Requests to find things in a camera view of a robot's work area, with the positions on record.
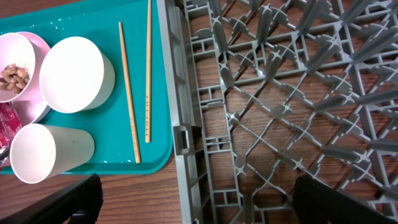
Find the nuts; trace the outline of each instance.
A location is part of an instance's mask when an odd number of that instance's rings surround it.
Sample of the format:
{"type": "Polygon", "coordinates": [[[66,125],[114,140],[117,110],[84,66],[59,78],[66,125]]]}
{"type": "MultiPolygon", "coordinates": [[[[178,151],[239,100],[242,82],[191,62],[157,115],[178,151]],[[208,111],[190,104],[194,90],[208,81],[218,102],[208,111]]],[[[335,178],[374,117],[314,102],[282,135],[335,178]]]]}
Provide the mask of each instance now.
{"type": "Polygon", "coordinates": [[[27,71],[14,63],[4,68],[1,76],[3,78],[0,78],[0,90],[11,90],[16,94],[20,93],[30,80],[27,71]]]}

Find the wooden stick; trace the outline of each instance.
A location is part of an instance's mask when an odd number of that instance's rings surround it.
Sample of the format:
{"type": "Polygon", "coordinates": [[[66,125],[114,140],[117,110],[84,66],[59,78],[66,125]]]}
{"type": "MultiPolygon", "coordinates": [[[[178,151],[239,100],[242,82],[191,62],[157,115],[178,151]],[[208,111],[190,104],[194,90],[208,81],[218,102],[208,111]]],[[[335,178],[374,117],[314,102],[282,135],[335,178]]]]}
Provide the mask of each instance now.
{"type": "Polygon", "coordinates": [[[152,56],[152,10],[151,0],[148,0],[148,24],[147,24],[147,94],[146,94],[146,113],[145,113],[145,142],[150,142],[150,111],[151,111],[151,56],[152,56]]]}
{"type": "Polygon", "coordinates": [[[119,35],[120,35],[120,48],[122,50],[124,82],[126,83],[127,103],[129,105],[132,143],[134,145],[134,155],[136,157],[136,163],[138,164],[141,163],[141,157],[139,154],[137,126],[136,126],[136,119],[134,116],[134,105],[132,103],[132,96],[131,96],[129,65],[127,64],[126,46],[124,45],[123,27],[121,22],[119,22],[119,35]]]}

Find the black object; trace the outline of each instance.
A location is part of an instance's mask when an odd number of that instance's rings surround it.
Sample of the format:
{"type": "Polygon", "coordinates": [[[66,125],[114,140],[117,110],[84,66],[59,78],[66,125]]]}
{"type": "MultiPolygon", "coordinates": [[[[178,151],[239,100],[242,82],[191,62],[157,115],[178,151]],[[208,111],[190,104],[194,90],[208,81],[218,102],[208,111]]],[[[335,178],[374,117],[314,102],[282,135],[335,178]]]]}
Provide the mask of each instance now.
{"type": "Polygon", "coordinates": [[[308,175],[296,179],[293,206],[300,224],[397,224],[308,175]]]}
{"type": "Polygon", "coordinates": [[[0,224],[95,223],[103,204],[98,174],[65,187],[33,205],[0,220],[0,224]]]}

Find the bowl of nuts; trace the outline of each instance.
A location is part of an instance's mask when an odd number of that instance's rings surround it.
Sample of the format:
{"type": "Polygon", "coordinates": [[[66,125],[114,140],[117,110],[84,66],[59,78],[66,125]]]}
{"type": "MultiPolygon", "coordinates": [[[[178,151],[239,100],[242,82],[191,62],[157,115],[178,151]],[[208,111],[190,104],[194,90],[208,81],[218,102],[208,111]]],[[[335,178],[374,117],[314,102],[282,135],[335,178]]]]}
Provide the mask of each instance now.
{"type": "Polygon", "coordinates": [[[36,58],[36,51],[22,34],[0,35],[0,103],[40,97],[39,72],[35,69],[43,58],[36,58]]]}

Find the plastic lattice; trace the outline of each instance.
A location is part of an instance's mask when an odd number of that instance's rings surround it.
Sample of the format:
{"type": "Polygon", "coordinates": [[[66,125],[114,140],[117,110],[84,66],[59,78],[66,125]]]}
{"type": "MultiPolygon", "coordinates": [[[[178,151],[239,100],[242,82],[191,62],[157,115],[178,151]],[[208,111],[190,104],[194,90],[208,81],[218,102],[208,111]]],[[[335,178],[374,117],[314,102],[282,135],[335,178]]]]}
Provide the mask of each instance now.
{"type": "Polygon", "coordinates": [[[221,108],[228,130],[225,135],[211,136],[206,131],[205,119],[202,117],[206,166],[211,170],[210,157],[226,152],[231,153],[234,170],[234,187],[228,189],[216,189],[213,172],[207,173],[214,223],[220,222],[218,209],[230,207],[238,208],[233,212],[230,223],[238,219],[245,223],[265,223],[264,212],[291,206],[290,189],[284,189],[274,182],[273,176],[278,167],[288,166],[327,184],[319,178],[320,171],[326,169],[322,167],[322,161],[327,157],[349,167],[349,173],[339,184],[330,187],[349,195],[345,188],[350,183],[366,179],[379,188],[379,194],[376,198],[364,201],[375,209],[382,205],[385,216],[398,220],[395,205],[398,200],[398,176],[387,174],[382,159],[383,156],[396,158],[398,152],[398,141],[385,139],[398,125],[398,106],[395,101],[398,99],[397,9],[397,1],[373,0],[356,0],[346,9],[343,8],[342,0],[287,0],[275,7],[260,0],[227,0],[222,4],[219,0],[185,1],[185,15],[191,25],[195,18],[209,16],[208,28],[195,30],[196,35],[191,33],[194,61],[198,63],[215,57],[214,63],[217,64],[220,78],[219,84],[198,89],[200,96],[208,95],[208,99],[200,100],[201,112],[205,114],[208,110],[221,108]],[[239,16],[228,15],[233,7],[240,7],[239,11],[243,13],[239,16]],[[303,12],[296,21],[291,21],[287,15],[292,8],[303,12]],[[285,31],[276,33],[281,28],[285,31]],[[308,42],[314,42],[316,49],[309,49],[308,42]],[[239,66],[231,68],[231,61],[238,61],[239,66]],[[285,62],[291,63],[292,69],[281,71],[285,62]],[[324,72],[332,68],[339,68],[341,72],[333,75],[324,72]],[[253,76],[243,77],[248,70],[253,76]],[[363,82],[365,73],[378,77],[371,87],[363,82]],[[299,78],[293,85],[283,81],[289,77],[299,78]],[[308,94],[303,91],[302,85],[308,78],[327,86],[326,93],[319,92],[319,96],[322,96],[319,101],[307,98],[308,94]],[[245,88],[253,84],[255,89],[249,91],[245,88]],[[278,88],[286,94],[281,103],[269,106],[259,98],[267,86],[278,88]],[[232,92],[245,99],[242,110],[228,107],[232,92]],[[299,123],[289,119],[295,114],[293,101],[310,111],[299,123]],[[243,119],[253,105],[270,117],[261,132],[246,125],[243,119]],[[347,106],[352,108],[348,114],[334,113],[347,106]],[[389,124],[381,130],[376,129],[371,113],[387,117],[389,124]],[[327,142],[319,140],[316,134],[309,131],[316,116],[338,125],[338,131],[327,142]],[[275,122],[289,127],[293,132],[283,146],[275,146],[264,137],[275,122]],[[250,147],[234,147],[233,133],[236,128],[254,137],[250,147]],[[339,145],[339,138],[346,135],[365,142],[366,148],[339,145]],[[306,158],[291,150],[303,139],[316,146],[320,152],[309,166],[303,161],[306,158]],[[265,144],[276,155],[267,170],[258,169],[248,159],[258,144],[265,144]],[[248,195],[239,188],[238,177],[249,172],[255,173],[262,185],[248,195]],[[285,201],[276,205],[257,204],[254,198],[264,189],[280,192],[285,201]],[[227,199],[229,194],[236,194],[237,200],[230,202],[227,199]],[[221,203],[215,195],[221,195],[221,203]]]}

